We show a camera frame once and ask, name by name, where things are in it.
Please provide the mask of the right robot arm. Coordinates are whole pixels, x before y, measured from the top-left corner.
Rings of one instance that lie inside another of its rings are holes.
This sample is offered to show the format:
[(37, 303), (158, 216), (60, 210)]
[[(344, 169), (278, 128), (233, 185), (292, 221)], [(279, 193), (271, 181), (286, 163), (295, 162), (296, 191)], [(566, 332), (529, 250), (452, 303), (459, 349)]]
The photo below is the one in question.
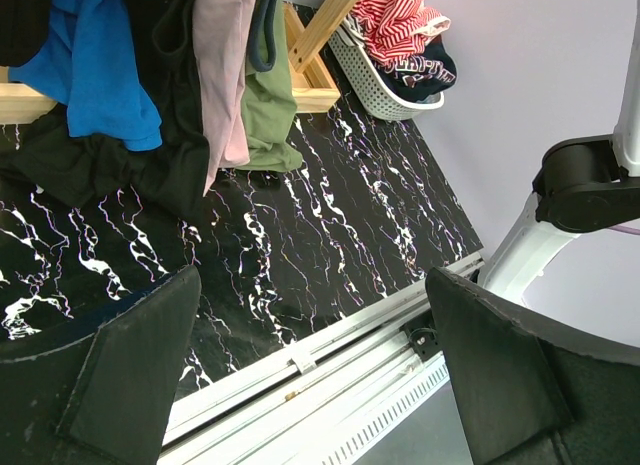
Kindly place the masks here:
[(514, 303), (578, 237), (639, 218), (639, 30), (611, 134), (564, 140), (543, 156), (523, 211), (477, 284)]

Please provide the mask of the red white striped top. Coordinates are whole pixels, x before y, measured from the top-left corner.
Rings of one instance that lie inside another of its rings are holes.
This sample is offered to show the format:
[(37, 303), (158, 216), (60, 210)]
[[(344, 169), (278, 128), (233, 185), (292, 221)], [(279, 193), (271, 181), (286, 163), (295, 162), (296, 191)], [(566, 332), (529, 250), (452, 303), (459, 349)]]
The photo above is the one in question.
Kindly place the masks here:
[(426, 0), (358, 0), (351, 16), (363, 32), (369, 56), (381, 65), (422, 54), (451, 26)]

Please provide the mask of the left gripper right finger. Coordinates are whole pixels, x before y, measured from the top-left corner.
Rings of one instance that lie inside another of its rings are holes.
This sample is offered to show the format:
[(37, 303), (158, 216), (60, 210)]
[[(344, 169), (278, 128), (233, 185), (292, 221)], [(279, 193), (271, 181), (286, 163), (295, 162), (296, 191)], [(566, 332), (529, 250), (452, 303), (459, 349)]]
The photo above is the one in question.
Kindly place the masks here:
[(474, 463), (638, 463), (638, 348), (444, 268), (425, 289)]

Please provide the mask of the olive green top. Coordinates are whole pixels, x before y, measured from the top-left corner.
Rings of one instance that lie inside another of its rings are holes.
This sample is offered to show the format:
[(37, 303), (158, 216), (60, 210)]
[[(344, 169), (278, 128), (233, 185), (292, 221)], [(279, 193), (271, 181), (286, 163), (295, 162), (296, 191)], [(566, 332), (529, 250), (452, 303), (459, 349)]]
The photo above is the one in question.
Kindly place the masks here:
[(242, 170), (286, 173), (302, 154), (288, 143), (297, 114), (282, 0), (256, 0), (247, 43), (241, 117), (249, 150)]

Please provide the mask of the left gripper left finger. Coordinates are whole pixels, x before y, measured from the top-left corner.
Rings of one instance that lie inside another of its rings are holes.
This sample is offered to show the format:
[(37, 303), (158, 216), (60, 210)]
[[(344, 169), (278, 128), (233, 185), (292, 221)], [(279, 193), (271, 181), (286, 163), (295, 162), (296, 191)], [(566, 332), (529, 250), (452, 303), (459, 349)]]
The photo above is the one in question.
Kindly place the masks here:
[(2, 342), (2, 463), (156, 463), (200, 295), (197, 268), (185, 266), (146, 291)]

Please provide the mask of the black white striped tank top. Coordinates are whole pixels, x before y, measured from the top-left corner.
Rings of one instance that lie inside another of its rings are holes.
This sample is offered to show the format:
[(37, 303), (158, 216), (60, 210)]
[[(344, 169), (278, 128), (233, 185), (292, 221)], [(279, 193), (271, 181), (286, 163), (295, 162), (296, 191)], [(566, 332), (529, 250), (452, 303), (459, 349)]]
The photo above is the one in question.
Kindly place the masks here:
[(343, 19), (342, 27), (350, 35), (353, 41), (361, 44), (362, 46), (365, 45), (366, 37), (365, 37), (364, 29), (361, 27), (358, 20), (351, 13), (348, 13)]

